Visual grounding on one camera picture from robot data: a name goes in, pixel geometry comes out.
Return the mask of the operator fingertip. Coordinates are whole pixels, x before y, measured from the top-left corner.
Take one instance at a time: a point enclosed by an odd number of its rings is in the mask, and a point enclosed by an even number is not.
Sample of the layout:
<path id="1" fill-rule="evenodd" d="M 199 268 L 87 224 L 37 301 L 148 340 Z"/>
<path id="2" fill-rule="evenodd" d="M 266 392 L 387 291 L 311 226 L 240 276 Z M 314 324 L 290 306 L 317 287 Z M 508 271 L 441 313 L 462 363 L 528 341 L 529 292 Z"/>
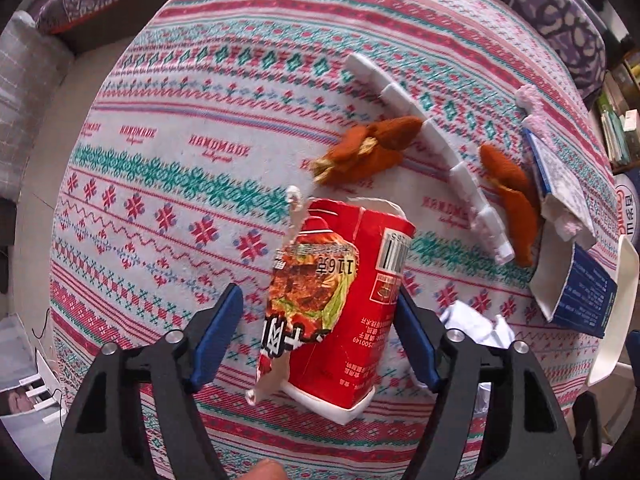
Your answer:
<path id="1" fill-rule="evenodd" d="M 262 460 L 240 480 L 288 480 L 288 475 L 281 464 L 275 460 Z"/>

